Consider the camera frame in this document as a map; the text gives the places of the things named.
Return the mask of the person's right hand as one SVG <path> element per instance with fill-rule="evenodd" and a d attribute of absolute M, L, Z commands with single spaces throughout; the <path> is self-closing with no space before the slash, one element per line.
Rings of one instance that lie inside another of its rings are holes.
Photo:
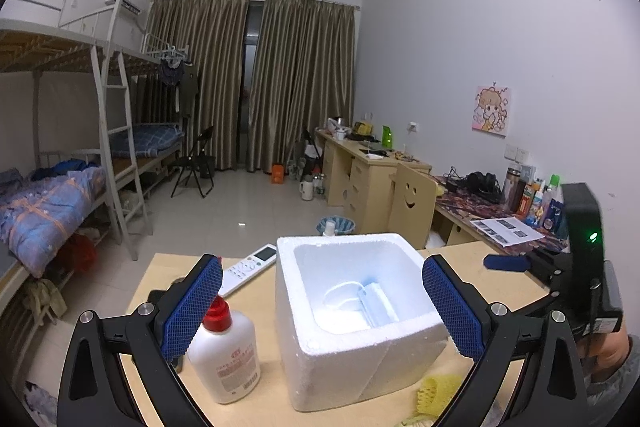
<path fill-rule="evenodd" d="M 593 335 L 577 343 L 579 358 L 594 360 L 590 375 L 596 383 L 609 379 L 626 362 L 630 349 L 625 323 L 618 332 Z"/>

